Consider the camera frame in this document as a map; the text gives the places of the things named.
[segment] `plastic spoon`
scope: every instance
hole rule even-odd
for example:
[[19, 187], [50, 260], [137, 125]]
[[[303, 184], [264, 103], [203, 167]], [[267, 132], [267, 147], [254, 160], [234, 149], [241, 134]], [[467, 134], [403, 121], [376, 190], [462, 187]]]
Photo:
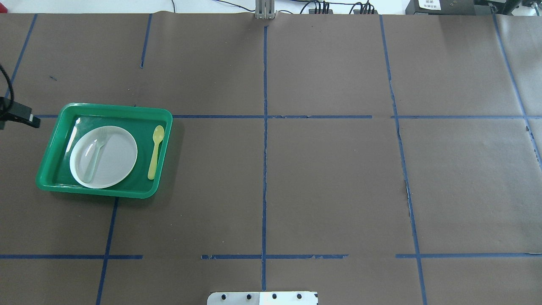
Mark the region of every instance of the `plastic spoon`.
[[164, 139], [164, 133], [164, 128], [161, 125], [158, 125], [152, 134], [154, 149], [152, 150], [151, 165], [149, 166], [149, 173], [147, 174], [147, 178], [149, 178], [149, 180], [153, 180], [154, 175], [156, 175], [156, 166], [158, 164], [158, 145]]

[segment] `plastic fork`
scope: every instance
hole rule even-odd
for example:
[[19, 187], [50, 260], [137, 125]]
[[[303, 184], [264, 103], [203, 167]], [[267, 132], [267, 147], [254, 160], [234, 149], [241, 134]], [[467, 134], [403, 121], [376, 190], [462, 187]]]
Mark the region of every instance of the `plastic fork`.
[[94, 173], [96, 173], [96, 163], [98, 161], [98, 157], [100, 155], [101, 148], [107, 143], [107, 128], [101, 128], [98, 130], [98, 135], [96, 136], [96, 140], [94, 140], [94, 152], [92, 155], [92, 159], [88, 164], [87, 170], [85, 171], [85, 174], [83, 175], [83, 181], [84, 183], [89, 183], [92, 181], [92, 178], [94, 178]]

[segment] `blue tape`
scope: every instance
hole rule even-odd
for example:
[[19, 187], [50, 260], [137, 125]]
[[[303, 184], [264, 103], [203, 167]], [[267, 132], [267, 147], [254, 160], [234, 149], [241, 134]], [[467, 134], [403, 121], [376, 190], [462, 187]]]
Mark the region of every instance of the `blue tape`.
[[343, 259], [348, 254], [267, 254], [269, 259]]
[[263, 28], [263, 194], [262, 194], [262, 291], [266, 291], [267, 252], [267, 26]]
[[220, 254], [202, 255], [202, 259], [261, 259], [261, 254]]
[[[542, 258], [542, 253], [428, 253], [421, 258], [495, 258], [495, 257], [535, 257]], [[416, 258], [416, 254], [396, 254], [395, 258]]]
[[405, 161], [404, 150], [403, 150], [403, 140], [401, 139], [401, 128], [399, 127], [399, 118], [397, 113], [397, 104], [395, 102], [395, 93], [393, 92], [393, 86], [391, 84], [391, 68], [390, 68], [390, 59], [388, 56], [388, 46], [386, 44], [386, 34], [384, 31], [384, 21], [382, 15], [378, 16], [380, 18], [380, 30], [382, 32], [382, 44], [384, 46], [384, 57], [386, 59], [386, 70], [388, 72], [388, 82], [390, 87], [391, 100], [393, 102], [393, 115], [395, 117], [395, 128], [397, 132], [397, 140], [399, 142], [399, 152], [401, 153], [401, 166], [403, 168], [403, 176], [406, 184], [406, 195], [408, 199], [408, 209], [410, 213], [410, 225], [412, 228], [412, 238], [414, 240], [414, 250], [416, 251], [416, 263], [418, 266], [418, 277], [420, 279], [420, 290], [422, 293], [422, 301], [424, 305], [427, 305], [427, 296], [425, 293], [425, 280], [423, 279], [423, 270], [422, 270], [422, 260], [420, 258], [420, 246], [418, 244], [418, 233], [416, 232], [416, 220], [414, 218], [414, 209], [412, 207], [412, 198], [410, 194], [410, 183], [407, 173], [407, 164]]
[[173, 118], [181, 119], [263, 119], [263, 116], [244, 115], [174, 115]]
[[269, 116], [270, 119], [372, 119], [372, 116]]
[[542, 159], [540, 158], [540, 151], [538, 150], [537, 141], [534, 139], [534, 135], [532, 131], [533, 129], [531, 128], [529, 120], [527, 119], [527, 113], [525, 112], [525, 107], [523, 106], [523, 100], [521, 99], [521, 95], [519, 94], [519, 90], [518, 90], [517, 83], [515, 82], [514, 74], [512, 73], [512, 69], [510, 68], [510, 62], [508, 60], [508, 56], [506, 55], [504, 45], [502, 44], [501, 32], [499, 30], [499, 25], [497, 24], [497, 17], [495, 16], [495, 14], [493, 14], [493, 24], [495, 25], [495, 31], [497, 33], [497, 40], [499, 41], [499, 48], [501, 49], [502, 57], [505, 60], [506, 68], [508, 69], [508, 74], [510, 75], [512, 86], [514, 87], [515, 95], [518, 98], [521, 114], [523, 115], [523, 118], [525, 120], [525, 125], [527, 125], [527, 128], [529, 128], [528, 132], [531, 138], [531, 144], [533, 145], [534, 153], [536, 154], [536, 157], [537, 157], [538, 167], [540, 167], [540, 169], [542, 170]]
[[[266, 259], [343, 259], [348, 254], [266, 254]], [[260, 254], [202, 255], [202, 259], [261, 259]]]
[[119, 198], [115, 197], [113, 213], [111, 214], [111, 223], [109, 224], [109, 234], [107, 235], [107, 244], [105, 246], [104, 264], [102, 265], [102, 273], [100, 276], [100, 285], [98, 286], [98, 295], [96, 296], [96, 305], [100, 305], [101, 294], [104, 289], [105, 274], [107, 271], [107, 261], [109, 260], [109, 250], [111, 249], [111, 239], [113, 239], [113, 230], [115, 228], [115, 218], [117, 217], [117, 207], [119, 206]]
[[523, 116], [397, 116], [399, 119], [523, 119]]
[[[27, 38], [24, 40], [23, 48], [21, 49], [21, 53], [19, 53], [19, 58], [17, 59], [17, 63], [15, 64], [15, 68], [13, 69], [13, 74], [11, 75], [11, 83], [15, 82], [15, 77], [17, 76], [17, 71], [19, 70], [19, 66], [21, 65], [21, 60], [23, 60], [24, 51], [27, 49], [28, 41], [30, 40], [30, 36], [32, 35], [32, 30], [34, 30], [36, 19], [37, 14], [34, 14], [34, 18], [32, 18], [32, 23], [30, 24], [30, 28], [28, 29]], [[9, 88], [5, 91], [4, 98], [8, 98], [8, 96]]]
[[143, 255], [109, 255], [107, 259], [143, 259]]
[[143, 52], [141, 53], [141, 65], [139, 66], [143, 69], [143, 64], [145, 63], [145, 54], [147, 53], [147, 43], [149, 41], [149, 33], [151, 31], [151, 20], [152, 14], [149, 14], [149, 21], [147, 21], [147, 32], [145, 33], [145, 42], [143, 43]]
[[0, 259], [104, 259], [103, 255], [3, 254]]

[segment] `white plate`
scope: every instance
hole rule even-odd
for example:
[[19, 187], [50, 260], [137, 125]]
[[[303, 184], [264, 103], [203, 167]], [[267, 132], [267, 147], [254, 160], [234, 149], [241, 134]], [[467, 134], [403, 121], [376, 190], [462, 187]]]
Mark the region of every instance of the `white plate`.
[[[101, 148], [94, 177], [89, 183], [81, 181], [94, 154], [94, 142], [101, 129], [107, 129], [107, 142]], [[72, 176], [89, 188], [106, 188], [116, 185], [132, 171], [137, 159], [137, 143], [125, 129], [102, 126], [82, 136], [75, 144], [69, 159]]]

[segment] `metal plate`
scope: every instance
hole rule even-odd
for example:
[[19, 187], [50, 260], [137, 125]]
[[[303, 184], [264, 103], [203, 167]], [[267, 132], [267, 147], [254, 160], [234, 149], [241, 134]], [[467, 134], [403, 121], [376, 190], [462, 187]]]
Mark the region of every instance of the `metal plate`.
[[318, 293], [311, 291], [265, 291], [212, 293], [207, 299], [207, 305], [317, 305]]

